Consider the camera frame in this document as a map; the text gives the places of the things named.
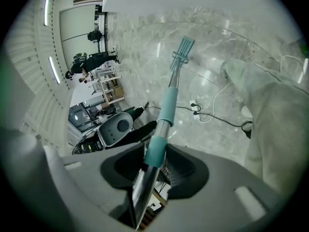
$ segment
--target glossy gray floor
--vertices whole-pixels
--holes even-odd
[[[215,95],[228,83],[209,71],[214,59],[240,58],[268,68],[279,70],[282,55],[302,59],[297,44],[287,45],[278,36],[262,30],[249,21],[203,8],[133,16],[109,13],[109,49],[118,45],[121,64],[115,66],[122,75],[128,106],[160,107],[171,71],[173,58],[182,37],[195,40],[190,61],[183,65],[180,76],[178,106],[189,107],[197,100],[203,111],[212,113]],[[283,71],[297,80],[301,67],[292,59],[284,60]],[[240,110],[242,100],[230,85],[216,99],[215,115],[232,123],[247,119]],[[142,124],[156,120],[159,110],[149,108],[140,117]],[[222,156],[243,164],[249,139],[239,128],[213,119],[203,124],[193,119],[190,111],[177,109],[175,125],[169,133],[169,142]]]

